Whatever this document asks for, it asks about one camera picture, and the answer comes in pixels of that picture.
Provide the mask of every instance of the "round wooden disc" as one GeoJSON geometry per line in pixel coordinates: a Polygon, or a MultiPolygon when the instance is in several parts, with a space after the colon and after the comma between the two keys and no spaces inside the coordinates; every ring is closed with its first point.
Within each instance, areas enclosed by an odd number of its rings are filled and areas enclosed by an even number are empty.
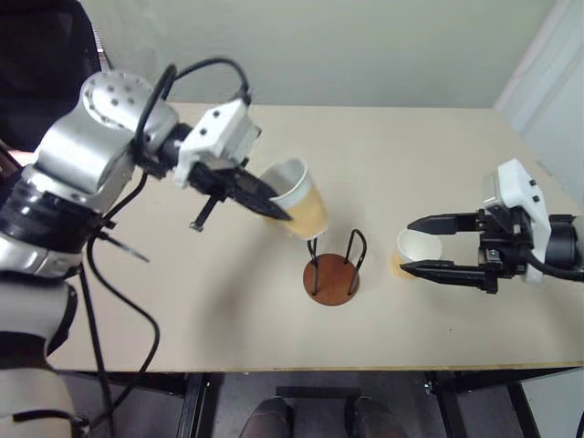
{"type": "Polygon", "coordinates": [[[308,262],[304,268],[304,288],[308,296],[325,306],[340,306],[355,297],[359,289],[359,275],[352,293],[349,294],[350,281],[355,273],[351,262],[337,254],[323,254],[318,258],[318,289],[314,295],[314,265],[308,262]]]}

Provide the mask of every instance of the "white paper cup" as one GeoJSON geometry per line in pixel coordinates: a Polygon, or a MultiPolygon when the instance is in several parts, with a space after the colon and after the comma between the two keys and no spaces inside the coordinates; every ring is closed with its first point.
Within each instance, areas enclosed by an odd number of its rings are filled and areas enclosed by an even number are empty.
{"type": "Polygon", "coordinates": [[[306,240],[327,231],[325,204],[303,161],[292,159],[275,164],[260,179],[278,194],[270,200],[292,217],[290,221],[277,221],[279,224],[306,240]]]}
{"type": "Polygon", "coordinates": [[[419,231],[403,230],[398,235],[396,250],[391,258],[391,267],[396,276],[412,279],[415,276],[402,270],[401,264],[441,258],[442,241],[438,237],[419,231]]]}

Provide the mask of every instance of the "black chair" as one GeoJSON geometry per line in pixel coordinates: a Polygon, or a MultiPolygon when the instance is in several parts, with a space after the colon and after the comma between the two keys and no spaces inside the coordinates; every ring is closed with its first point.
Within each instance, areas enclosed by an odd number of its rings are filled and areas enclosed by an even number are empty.
{"type": "Polygon", "coordinates": [[[0,1],[0,140],[33,151],[99,70],[93,29],[79,2],[0,1]]]}

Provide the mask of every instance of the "gray wall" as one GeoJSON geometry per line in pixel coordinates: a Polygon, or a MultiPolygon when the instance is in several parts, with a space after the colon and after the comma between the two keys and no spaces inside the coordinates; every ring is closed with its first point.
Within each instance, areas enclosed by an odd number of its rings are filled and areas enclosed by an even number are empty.
{"type": "MultiPolygon", "coordinates": [[[[255,101],[491,107],[553,0],[82,0],[117,68],[227,55],[255,101]]],[[[174,97],[218,101],[232,73],[178,83],[174,97]]]]}

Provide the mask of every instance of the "beige tabletop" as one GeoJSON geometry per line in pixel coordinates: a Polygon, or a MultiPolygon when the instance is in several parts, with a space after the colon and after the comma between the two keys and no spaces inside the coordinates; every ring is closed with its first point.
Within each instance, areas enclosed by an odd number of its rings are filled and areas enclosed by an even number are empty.
{"type": "MultiPolygon", "coordinates": [[[[205,107],[177,108],[195,123],[205,107]]],[[[120,214],[115,231],[151,262],[107,243],[96,251],[104,275],[161,326],[151,370],[582,364],[582,286],[553,278],[530,286],[515,278],[487,295],[403,280],[390,269],[396,236],[407,223],[474,211],[482,202],[483,175],[514,157],[540,184],[551,214],[577,213],[498,113],[256,105],[252,115],[263,135],[249,170],[261,173],[289,157],[308,163],[330,216],[318,251],[342,254],[354,227],[367,237],[359,292],[337,308],[317,304],[302,286],[305,242],[231,201],[215,208],[203,233],[191,231],[205,198],[171,179],[151,180],[120,214]]],[[[477,235],[448,236],[443,243],[446,258],[476,264],[477,235]]],[[[151,343],[150,325],[96,281],[91,286],[107,368],[136,370],[151,343]]],[[[68,341],[51,362],[95,369],[82,301],[68,341]]]]}

